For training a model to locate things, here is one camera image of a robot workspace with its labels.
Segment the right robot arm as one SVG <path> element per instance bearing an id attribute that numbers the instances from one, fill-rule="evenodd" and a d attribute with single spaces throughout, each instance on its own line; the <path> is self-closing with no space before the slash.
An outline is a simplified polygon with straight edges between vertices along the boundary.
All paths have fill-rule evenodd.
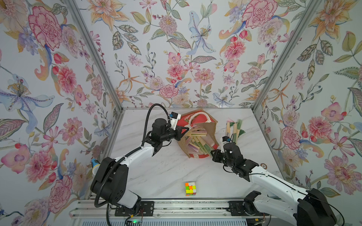
<path id="1" fill-rule="evenodd" d="M 237 207 L 249 216 L 265 213 L 280 218 L 294 226 L 336 226 L 337 218 L 325 195 L 317 190 L 307 190 L 269 173 L 256 162 L 245 159 L 239 147 L 225 142 L 222 149 L 211 151 L 212 160 L 229 167 L 231 172 L 248 182 L 259 185 L 274 195 L 273 199 L 252 191 Z"/>

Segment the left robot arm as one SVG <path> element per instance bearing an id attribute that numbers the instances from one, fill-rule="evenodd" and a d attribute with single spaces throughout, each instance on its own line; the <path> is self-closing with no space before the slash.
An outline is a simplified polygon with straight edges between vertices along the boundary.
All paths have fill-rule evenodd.
<path id="1" fill-rule="evenodd" d="M 92 173 L 95 177 L 90 190 L 96 195 L 94 206 L 99 208 L 109 204 L 128 209 L 138 208 L 140 196 L 127 188 L 130 168 L 157 154 L 164 142 L 180 141 L 188 131 L 188 127 L 178 126 L 176 119 L 167 121 L 159 118 L 136 149 L 115 159 L 106 157 L 100 163 L 93 161 Z"/>

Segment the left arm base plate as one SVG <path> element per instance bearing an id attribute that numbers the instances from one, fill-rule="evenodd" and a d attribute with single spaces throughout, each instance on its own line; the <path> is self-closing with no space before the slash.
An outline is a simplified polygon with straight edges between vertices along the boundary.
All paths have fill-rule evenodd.
<path id="1" fill-rule="evenodd" d="M 130 217 L 130 216 L 144 216 L 152 217 L 155 209 L 154 201 L 140 201 L 137 202 L 133 208 L 125 206 L 117 207 L 115 210 L 116 217 Z"/>

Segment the red burlap tote bag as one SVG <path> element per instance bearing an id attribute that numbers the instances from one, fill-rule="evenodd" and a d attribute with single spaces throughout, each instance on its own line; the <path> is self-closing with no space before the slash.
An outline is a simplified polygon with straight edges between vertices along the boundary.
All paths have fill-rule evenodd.
<path id="1" fill-rule="evenodd" d="M 205 110 L 183 114 L 177 125 L 189 129 L 178 142 L 179 147 L 189 158 L 211 157 L 211 152 L 218 148 L 217 120 Z"/>

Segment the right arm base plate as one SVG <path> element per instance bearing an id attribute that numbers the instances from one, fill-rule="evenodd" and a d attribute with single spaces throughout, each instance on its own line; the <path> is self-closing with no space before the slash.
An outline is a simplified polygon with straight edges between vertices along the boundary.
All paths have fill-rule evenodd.
<path id="1" fill-rule="evenodd" d="M 232 216 L 255 215 L 253 203 L 250 201 L 229 201 L 228 204 Z"/>

